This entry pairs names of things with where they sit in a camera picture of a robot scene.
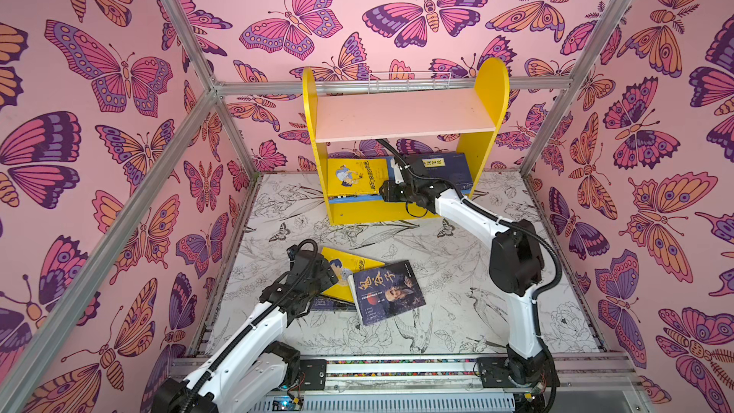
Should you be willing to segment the yellow book with cartoon boy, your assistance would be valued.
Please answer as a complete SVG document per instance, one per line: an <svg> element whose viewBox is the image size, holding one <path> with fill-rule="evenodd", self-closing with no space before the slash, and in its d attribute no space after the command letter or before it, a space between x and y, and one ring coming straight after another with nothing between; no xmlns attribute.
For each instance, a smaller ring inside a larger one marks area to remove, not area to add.
<svg viewBox="0 0 734 413"><path fill-rule="evenodd" d="M348 278L354 273L385 266L384 262L332 248L323 248L321 254L328 261L338 283L320 295L350 305L354 304L354 297Z"/></svg>

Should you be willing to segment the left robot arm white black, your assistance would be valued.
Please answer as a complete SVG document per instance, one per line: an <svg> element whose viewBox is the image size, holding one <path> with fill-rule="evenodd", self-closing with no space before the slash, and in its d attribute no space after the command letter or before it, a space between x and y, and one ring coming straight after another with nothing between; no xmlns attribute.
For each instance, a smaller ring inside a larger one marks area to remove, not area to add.
<svg viewBox="0 0 734 413"><path fill-rule="evenodd" d="M153 412L248 412L271 391L296 384L300 352L280 339L338 279L313 239L287 254L290 269L263 290L237 333L183 380L167 379Z"/></svg>

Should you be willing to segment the dark purple illustrated book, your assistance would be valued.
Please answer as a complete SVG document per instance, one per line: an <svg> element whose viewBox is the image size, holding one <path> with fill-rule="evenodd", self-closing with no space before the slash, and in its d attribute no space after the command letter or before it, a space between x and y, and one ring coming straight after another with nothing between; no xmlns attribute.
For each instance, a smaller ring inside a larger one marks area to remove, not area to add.
<svg viewBox="0 0 734 413"><path fill-rule="evenodd" d="M363 326L379 324L426 306L409 260L352 273L348 284Z"/></svg>

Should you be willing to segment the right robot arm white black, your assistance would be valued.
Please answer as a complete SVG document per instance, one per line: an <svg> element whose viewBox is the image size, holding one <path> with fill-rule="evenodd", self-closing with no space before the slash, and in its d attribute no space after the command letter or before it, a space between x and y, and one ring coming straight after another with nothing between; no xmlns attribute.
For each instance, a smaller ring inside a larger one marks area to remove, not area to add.
<svg viewBox="0 0 734 413"><path fill-rule="evenodd" d="M489 247L489 277L507 306L508 377L518 387L552 384L555 365L542 337L538 298L562 279L554 248L526 219L512 221L482 208L458 185L428 174L422 155L404 156L384 140L393 177L380 187L386 203L416 205L465 229Z"/></svg>

